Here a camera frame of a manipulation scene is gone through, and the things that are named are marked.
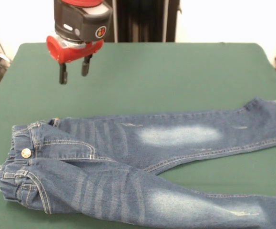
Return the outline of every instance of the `blue denim jeans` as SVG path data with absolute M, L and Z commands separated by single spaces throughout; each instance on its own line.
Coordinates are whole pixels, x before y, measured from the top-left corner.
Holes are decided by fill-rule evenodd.
M 154 228 L 276 229 L 276 197 L 202 193 L 156 176 L 276 146 L 276 101 L 240 109 L 17 125 L 0 166 L 8 201 Z

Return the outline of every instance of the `elastic waistband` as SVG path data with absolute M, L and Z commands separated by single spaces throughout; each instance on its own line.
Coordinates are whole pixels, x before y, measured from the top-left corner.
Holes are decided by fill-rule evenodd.
M 37 128 L 41 122 L 30 125 L 16 125 L 12 128 L 11 148 L 6 161 L 0 166 L 0 191 L 5 199 L 18 201 L 19 182 L 15 177 L 25 176 L 28 171 L 29 159 L 33 158 L 34 146 L 31 129 Z M 24 158 L 24 152 L 30 152 L 29 158 Z

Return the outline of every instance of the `green tablecloth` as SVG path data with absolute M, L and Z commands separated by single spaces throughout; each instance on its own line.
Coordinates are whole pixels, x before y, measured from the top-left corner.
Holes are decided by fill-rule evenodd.
M 43 43 L 24 44 L 0 84 L 0 164 L 11 126 L 52 117 L 238 108 L 258 96 L 276 99 L 276 73 L 256 44 L 107 43 L 93 56 L 58 64 Z M 276 147 L 178 166 L 162 177 L 202 191 L 276 196 Z M 138 228 L 83 215 L 46 215 L 3 200 L 0 229 Z

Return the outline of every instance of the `jeans leg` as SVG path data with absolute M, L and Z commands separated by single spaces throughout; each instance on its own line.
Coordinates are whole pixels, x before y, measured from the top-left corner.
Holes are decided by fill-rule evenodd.
M 235 110 L 67 118 L 58 125 L 94 156 L 159 174 L 176 165 L 276 146 L 276 101 Z
M 276 228 L 274 197 L 203 194 L 107 160 L 38 158 L 27 171 L 25 177 L 41 181 L 43 196 L 47 195 L 43 202 L 50 203 L 51 213 L 72 209 L 97 219 L 154 228 Z M 32 206 L 32 200 L 21 201 Z

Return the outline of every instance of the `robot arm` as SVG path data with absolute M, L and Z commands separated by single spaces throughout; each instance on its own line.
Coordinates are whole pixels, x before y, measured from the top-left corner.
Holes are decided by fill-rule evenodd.
M 103 46 L 112 8 L 103 0 L 54 0 L 56 35 L 47 37 L 47 48 L 60 65 L 60 84 L 67 83 L 66 63 L 84 57 L 86 76 L 92 55 Z

